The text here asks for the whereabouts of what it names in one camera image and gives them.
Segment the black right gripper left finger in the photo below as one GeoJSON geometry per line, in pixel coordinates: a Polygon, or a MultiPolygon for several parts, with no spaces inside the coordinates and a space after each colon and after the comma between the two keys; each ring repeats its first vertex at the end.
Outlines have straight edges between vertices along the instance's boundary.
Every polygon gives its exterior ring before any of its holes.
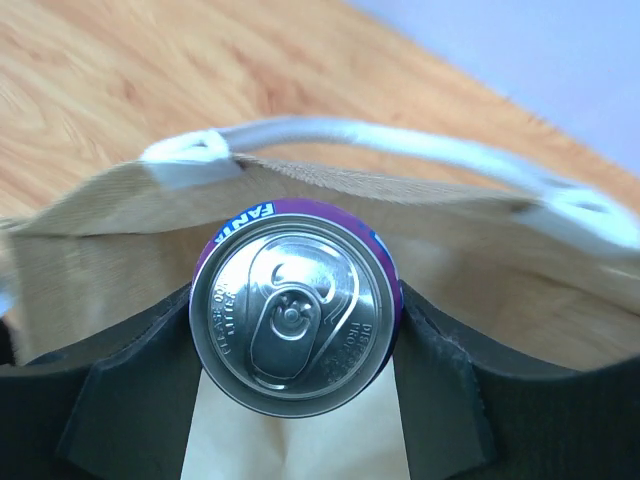
{"type": "Polygon", "coordinates": [[[177,479],[201,367],[189,289],[85,340],[1,368],[4,479],[177,479]]]}

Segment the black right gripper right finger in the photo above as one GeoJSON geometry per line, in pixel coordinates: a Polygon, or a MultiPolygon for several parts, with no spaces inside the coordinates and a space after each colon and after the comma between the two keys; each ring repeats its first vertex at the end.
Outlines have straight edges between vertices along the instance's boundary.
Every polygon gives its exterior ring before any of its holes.
{"type": "Polygon", "coordinates": [[[637,358],[560,367],[403,293],[393,363],[412,478],[638,477],[637,358]]]}

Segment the pink patterned canvas bag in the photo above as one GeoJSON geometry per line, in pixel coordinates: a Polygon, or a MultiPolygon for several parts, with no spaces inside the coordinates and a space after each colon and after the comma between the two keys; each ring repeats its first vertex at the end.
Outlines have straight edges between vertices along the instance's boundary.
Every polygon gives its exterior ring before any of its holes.
{"type": "MultiPolygon", "coordinates": [[[[16,364],[187,287],[232,217],[306,198],[369,225],[411,287],[464,325],[579,372],[639,361],[639,219],[597,189],[480,143],[365,122],[277,117],[149,146],[59,202],[5,220],[1,302],[16,364]]],[[[393,355],[345,405],[281,418],[201,367],[177,479],[414,479],[393,355]]]]}

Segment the purple soda can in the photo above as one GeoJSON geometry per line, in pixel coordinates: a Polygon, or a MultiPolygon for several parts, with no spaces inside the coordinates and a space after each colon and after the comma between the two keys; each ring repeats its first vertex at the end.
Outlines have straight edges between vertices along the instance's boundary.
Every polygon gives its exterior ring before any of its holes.
{"type": "Polygon", "coordinates": [[[403,293],[379,235],[328,203],[283,198],[228,220],[202,251],[189,320],[203,369],[239,404],[306,418],[386,366],[403,293]]]}

